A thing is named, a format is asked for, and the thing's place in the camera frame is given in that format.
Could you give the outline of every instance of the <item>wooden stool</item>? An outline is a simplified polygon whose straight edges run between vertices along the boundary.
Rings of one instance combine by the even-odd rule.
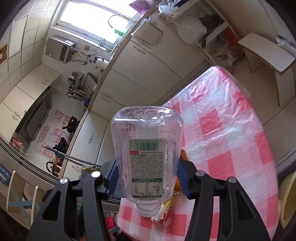
[[[34,188],[18,175],[16,171],[13,171],[8,187],[6,209],[21,223],[27,223],[31,226],[37,212],[42,206],[44,191],[36,186],[32,200],[28,200],[24,193],[26,185],[28,185],[27,189]]]
[[[279,106],[294,97],[295,87],[292,65],[295,63],[295,58],[291,54],[255,33],[250,33],[238,43],[244,47],[252,73],[264,63],[275,70]]]

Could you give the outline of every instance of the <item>faucet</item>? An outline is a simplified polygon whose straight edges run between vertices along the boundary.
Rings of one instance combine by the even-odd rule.
[[[132,22],[132,23],[136,23],[136,21],[134,21],[134,20],[132,20],[132,19],[130,19],[130,18],[128,18],[128,17],[126,17],[126,16],[120,14],[120,13],[112,15],[110,18],[112,18],[113,16],[120,16],[120,17],[126,19],[127,21],[130,21],[130,22]],[[110,22],[109,22],[109,21],[110,21],[110,18],[109,18],[109,20],[108,20],[108,24],[109,24],[109,26],[110,26],[111,28],[113,28],[113,27],[111,26]]]

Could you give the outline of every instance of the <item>stool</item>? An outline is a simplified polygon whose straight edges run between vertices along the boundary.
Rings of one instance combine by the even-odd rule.
[[[291,54],[255,33],[250,33],[238,43],[244,47],[252,73],[264,63],[274,69],[278,87],[279,106],[284,105],[294,97],[295,87],[292,65],[295,63],[295,58]]]

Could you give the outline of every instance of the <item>bottle label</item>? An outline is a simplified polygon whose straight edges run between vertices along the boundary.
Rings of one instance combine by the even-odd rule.
[[[130,139],[133,198],[155,200],[163,196],[165,139]]]

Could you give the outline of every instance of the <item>brass kettle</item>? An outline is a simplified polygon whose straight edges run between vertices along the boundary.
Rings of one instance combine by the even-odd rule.
[[[62,167],[58,163],[58,157],[56,156],[55,161],[48,161],[46,163],[46,169],[52,173],[55,177],[59,177]]]

